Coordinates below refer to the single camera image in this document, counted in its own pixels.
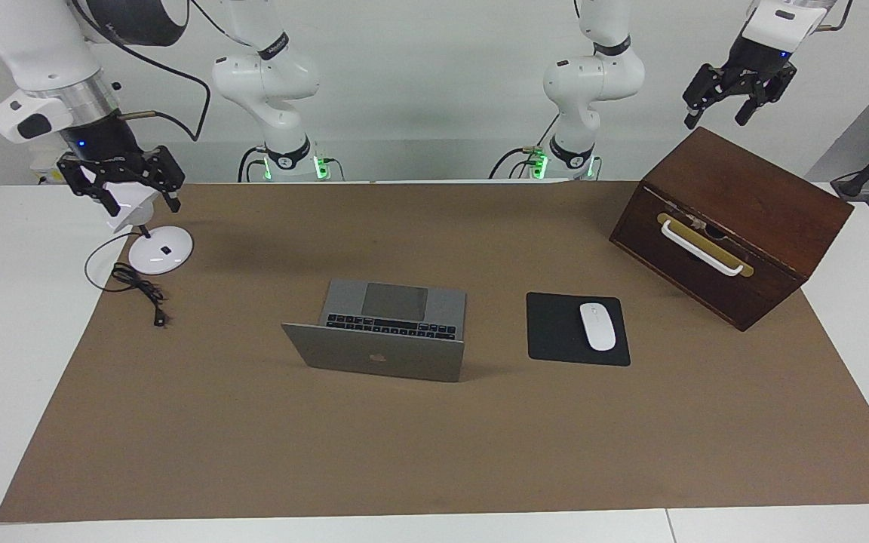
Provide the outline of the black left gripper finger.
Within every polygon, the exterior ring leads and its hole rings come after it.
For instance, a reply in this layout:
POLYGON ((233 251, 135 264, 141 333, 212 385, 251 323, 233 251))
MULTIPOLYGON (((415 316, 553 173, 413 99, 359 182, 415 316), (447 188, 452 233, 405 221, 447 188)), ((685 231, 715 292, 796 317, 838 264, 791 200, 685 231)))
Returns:
POLYGON ((683 92, 687 106, 686 127, 696 127, 703 112, 712 104, 720 102, 722 72, 711 64, 703 64, 683 92))
POLYGON ((735 114, 735 123, 739 126, 745 126, 759 108, 767 103, 778 102, 793 78, 793 73, 776 73, 766 81, 759 79, 756 75, 748 77, 749 82, 746 82, 744 86, 748 99, 735 114))

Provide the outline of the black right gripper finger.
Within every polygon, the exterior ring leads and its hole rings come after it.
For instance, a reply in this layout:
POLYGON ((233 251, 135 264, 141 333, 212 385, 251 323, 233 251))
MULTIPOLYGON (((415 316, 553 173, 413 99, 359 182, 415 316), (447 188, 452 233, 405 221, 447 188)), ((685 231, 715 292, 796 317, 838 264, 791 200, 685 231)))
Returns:
POLYGON ((178 192, 184 183, 184 172, 169 148, 156 146, 149 151, 149 185, 163 196, 171 212, 179 212, 178 192))
POLYGON ((57 168, 74 195, 88 196, 97 201, 110 217, 120 213, 118 201, 106 189, 106 170, 102 164, 83 161, 76 155, 62 155, 58 159, 57 168))

